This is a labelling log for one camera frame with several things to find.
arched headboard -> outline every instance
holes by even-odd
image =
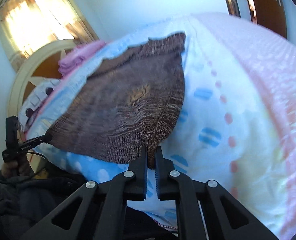
[[[19,69],[8,103],[8,116],[18,116],[24,100],[44,78],[61,78],[58,61],[76,46],[75,40],[53,41],[33,53]]]

pink folded cloth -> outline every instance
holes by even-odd
[[[84,61],[93,56],[98,50],[104,47],[106,43],[104,41],[94,41],[86,45],[80,45],[75,47],[66,57],[59,60],[59,69],[62,77],[69,74],[72,70],[82,65]]]

blue dots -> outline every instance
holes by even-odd
[[[148,187],[150,187],[151,189],[153,189],[153,185],[152,185],[152,183],[150,182],[150,180],[147,180],[147,185],[148,185]]]
[[[148,196],[148,197],[152,197],[152,195],[153,195],[153,194],[152,194],[149,190],[147,190],[147,196]]]
[[[186,171],[185,169],[179,167],[179,166],[176,165],[176,164],[174,164],[174,167],[175,167],[175,170],[176,170],[176,171],[180,171],[180,172],[185,173],[185,174],[187,173],[187,171]]]
[[[180,155],[172,155],[172,156],[170,156],[170,157],[171,157],[172,159],[178,161],[180,164],[182,164],[182,165],[188,167],[188,162],[187,162],[187,160],[186,160],[184,157],[182,157],[182,156],[180,156]]]
[[[202,100],[209,100],[212,97],[213,91],[207,88],[198,88],[195,90],[193,96]]]
[[[188,118],[188,112],[184,109],[181,110],[180,115],[178,117],[179,122],[186,122]]]
[[[221,140],[221,134],[212,128],[205,127],[201,132],[207,133],[208,135],[214,136]]]
[[[199,134],[198,136],[198,139],[200,142],[203,142],[215,148],[219,145],[221,134],[212,128],[206,127],[202,129],[201,134]]]

window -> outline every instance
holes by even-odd
[[[254,0],[248,0],[249,9],[251,12],[252,22],[257,23],[256,9]]]
[[[64,39],[98,39],[72,0],[9,0],[0,15],[0,38],[18,70],[42,46]]]

brown knit sock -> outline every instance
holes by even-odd
[[[48,129],[53,146],[99,160],[129,163],[157,145],[176,125],[184,101],[181,52],[185,34],[128,48],[105,59],[67,111]]]

